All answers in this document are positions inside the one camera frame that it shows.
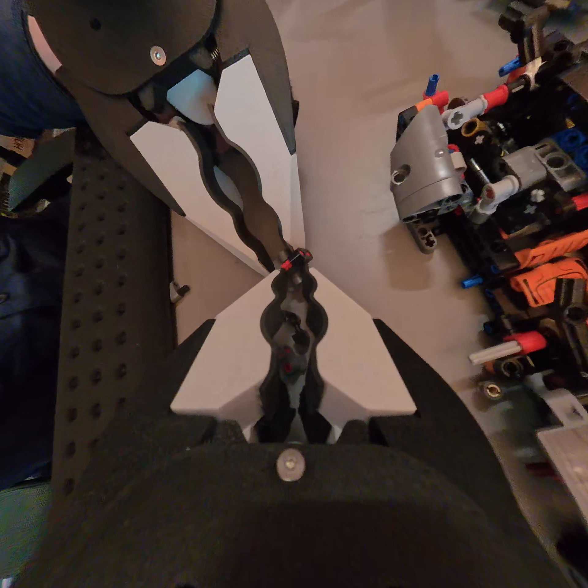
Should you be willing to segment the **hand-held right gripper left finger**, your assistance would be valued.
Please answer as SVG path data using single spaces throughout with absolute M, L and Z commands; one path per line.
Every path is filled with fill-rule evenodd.
M 271 284 L 278 275 L 274 270 L 217 315 L 171 403 L 174 413 L 235 421 L 251 441 L 271 358 L 261 318 L 275 299 Z

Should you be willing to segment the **person's dark blue clothing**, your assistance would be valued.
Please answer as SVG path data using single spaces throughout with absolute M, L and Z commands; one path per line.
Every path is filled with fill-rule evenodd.
M 70 196 L 1 218 L 1 490 L 52 459 Z

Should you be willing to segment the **person's left hand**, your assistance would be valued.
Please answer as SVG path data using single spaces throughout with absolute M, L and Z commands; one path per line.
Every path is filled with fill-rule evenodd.
M 43 34 L 38 21 L 32 15 L 27 16 L 27 26 L 36 53 L 44 63 L 47 70 L 50 71 L 51 74 L 55 75 L 57 70 L 62 67 L 62 63 L 48 44 L 48 41 Z

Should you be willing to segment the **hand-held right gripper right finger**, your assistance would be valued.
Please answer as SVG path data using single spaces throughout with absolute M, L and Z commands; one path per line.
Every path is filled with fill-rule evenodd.
M 416 405 L 371 315 L 318 270 L 314 299 L 326 312 L 326 334 L 316 348 L 323 394 L 319 414 L 336 442 L 351 420 L 412 416 Z

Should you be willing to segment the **black dimpled mat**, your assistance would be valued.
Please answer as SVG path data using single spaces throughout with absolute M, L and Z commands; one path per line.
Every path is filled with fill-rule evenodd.
M 108 424 L 171 353 L 171 212 L 93 132 L 74 135 L 52 460 L 71 501 Z

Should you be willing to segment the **green chair seat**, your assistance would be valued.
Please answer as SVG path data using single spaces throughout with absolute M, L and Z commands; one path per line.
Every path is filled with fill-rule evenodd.
M 47 531 L 52 503 L 49 481 L 33 480 L 1 491 L 1 587 L 35 557 Z

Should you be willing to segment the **small black lego subassembly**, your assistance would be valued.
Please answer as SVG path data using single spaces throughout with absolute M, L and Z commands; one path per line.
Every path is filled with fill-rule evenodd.
M 307 326 L 307 310 L 302 279 L 295 276 L 288 281 L 285 297 L 280 302 L 278 328 L 272 339 L 281 377 L 287 384 L 296 383 L 307 369 L 313 337 Z

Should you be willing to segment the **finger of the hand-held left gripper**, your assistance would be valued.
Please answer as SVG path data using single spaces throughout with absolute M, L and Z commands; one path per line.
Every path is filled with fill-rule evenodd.
M 219 167 L 239 193 L 246 233 L 265 251 L 258 257 L 283 258 L 305 247 L 298 158 L 290 153 L 251 55 L 222 72 L 214 114 L 231 147 Z
M 235 149 L 215 165 L 199 128 L 146 122 L 130 136 L 187 220 L 263 276 L 274 270 L 254 239 L 251 221 L 259 186 L 254 170 Z

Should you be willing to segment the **partly built lego car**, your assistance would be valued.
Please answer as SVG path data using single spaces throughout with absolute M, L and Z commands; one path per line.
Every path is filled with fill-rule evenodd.
M 474 352 L 489 401 L 537 406 L 539 457 L 587 512 L 587 40 L 549 24 L 574 1 L 511 1 L 500 84 L 451 98 L 430 75 L 398 115 L 390 189 L 424 254 L 446 235 L 479 288 L 493 346 Z

